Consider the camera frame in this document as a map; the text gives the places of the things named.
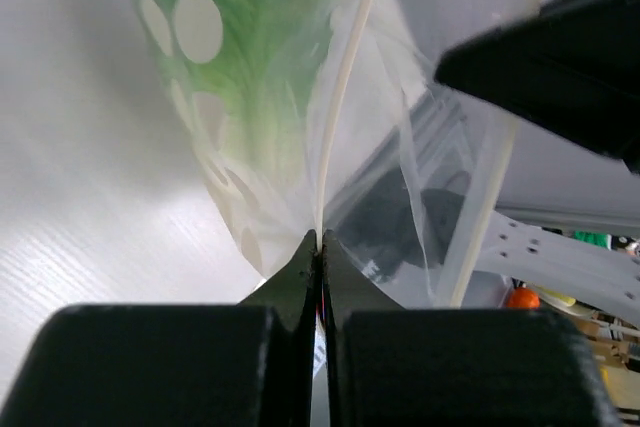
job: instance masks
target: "white table surface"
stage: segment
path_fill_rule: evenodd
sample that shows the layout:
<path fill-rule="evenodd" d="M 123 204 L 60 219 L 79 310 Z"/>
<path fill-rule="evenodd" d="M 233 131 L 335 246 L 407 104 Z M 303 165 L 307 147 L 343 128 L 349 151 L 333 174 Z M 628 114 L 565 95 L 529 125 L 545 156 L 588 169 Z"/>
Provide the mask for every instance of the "white table surface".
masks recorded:
<path fill-rule="evenodd" d="M 0 0 L 0 399 L 64 305 L 236 302 L 259 280 L 130 0 Z"/>

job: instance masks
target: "clear plastic bag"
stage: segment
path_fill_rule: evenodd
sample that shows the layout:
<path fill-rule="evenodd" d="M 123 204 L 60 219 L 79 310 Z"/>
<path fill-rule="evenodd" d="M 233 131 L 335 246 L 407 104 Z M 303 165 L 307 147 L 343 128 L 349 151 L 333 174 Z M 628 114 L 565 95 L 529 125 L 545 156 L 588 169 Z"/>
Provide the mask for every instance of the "clear plastic bag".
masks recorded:
<path fill-rule="evenodd" d="M 403 304 L 447 303 L 465 262 L 447 252 L 482 210 L 465 199 L 490 183 L 476 166 L 505 137 L 502 114 L 431 77 L 446 48 L 538 0 L 135 5 L 207 188 L 262 275 L 332 228 Z"/>

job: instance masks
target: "orange object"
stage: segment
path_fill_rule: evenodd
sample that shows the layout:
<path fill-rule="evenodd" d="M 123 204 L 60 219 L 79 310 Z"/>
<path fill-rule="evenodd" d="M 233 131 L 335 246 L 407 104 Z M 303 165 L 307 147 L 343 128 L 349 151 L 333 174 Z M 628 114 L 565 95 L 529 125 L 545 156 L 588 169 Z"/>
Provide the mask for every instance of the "orange object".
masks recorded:
<path fill-rule="evenodd" d="M 511 309 L 537 309 L 540 307 L 540 297 L 531 289 L 518 287 L 509 297 L 507 307 Z"/>

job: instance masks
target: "green printed design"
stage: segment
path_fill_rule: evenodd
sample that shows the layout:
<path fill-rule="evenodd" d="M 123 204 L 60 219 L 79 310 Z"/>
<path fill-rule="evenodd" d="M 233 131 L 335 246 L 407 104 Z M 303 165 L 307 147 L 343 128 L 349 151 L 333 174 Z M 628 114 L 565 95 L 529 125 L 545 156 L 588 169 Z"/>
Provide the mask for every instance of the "green printed design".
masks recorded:
<path fill-rule="evenodd" d="M 191 62 L 176 41 L 176 0 L 154 1 L 172 31 L 172 56 L 150 41 L 161 76 L 167 86 L 178 80 L 187 98 L 207 91 L 224 101 L 223 155 L 264 173 L 282 174 L 289 164 L 299 169 L 301 159 L 292 152 L 301 150 L 307 106 L 327 57 L 333 0 L 213 0 L 222 47 L 203 64 Z"/>

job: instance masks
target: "black plastic part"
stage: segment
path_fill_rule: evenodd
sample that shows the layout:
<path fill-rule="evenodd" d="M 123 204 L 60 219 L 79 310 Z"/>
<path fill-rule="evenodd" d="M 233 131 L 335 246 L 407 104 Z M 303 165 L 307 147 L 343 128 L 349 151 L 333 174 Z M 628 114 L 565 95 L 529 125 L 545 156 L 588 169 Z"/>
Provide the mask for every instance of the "black plastic part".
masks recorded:
<path fill-rule="evenodd" d="M 640 0 L 555 0 L 445 53 L 435 80 L 640 172 Z"/>
<path fill-rule="evenodd" d="M 339 369 L 338 345 L 344 323 L 354 311 L 402 311 L 402 307 L 373 285 L 356 267 L 331 231 L 324 236 L 322 289 L 324 309 L 327 378 L 329 381 L 329 416 L 332 427 L 342 426 L 349 412 L 345 393 L 348 379 Z"/>
<path fill-rule="evenodd" d="M 621 425 L 584 338 L 553 313 L 354 312 L 338 350 L 343 427 Z"/>
<path fill-rule="evenodd" d="M 0 425 L 290 425 L 291 355 L 273 309 L 69 307 L 38 335 Z"/>
<path fill-rule="evenodd" d="M 444 263 L 464 195 L 427 188 L 421 191 L 420 198 L 426 212 L 425 233 L 430 234 L 423 235 L 422 239 L 410 228 L 413 214 L 400 167 L 380 177 L 336 227 L 336 235 L 344 245 L 350 246 L 356 257 L 373 261 L 376 273 L 370 274 L 369 279 L 375 283 L 392 280 L 404 263 L 422 266 L 425 254 L 427 265 Z"/>
<path fill-rule="evenodd" d="M 316 311 L 322 296 L 318 262 L 316 234 L 310 230 L 289 263 L 241 303 L 275 308 L 291 336 L 292 352 L 283 352 L 283 361 L 294 377 L 289 385 L 278 388 L 286 398 L 283 408 L 291 413 L 296 427 L 308 426 L 310 421 Z"/>

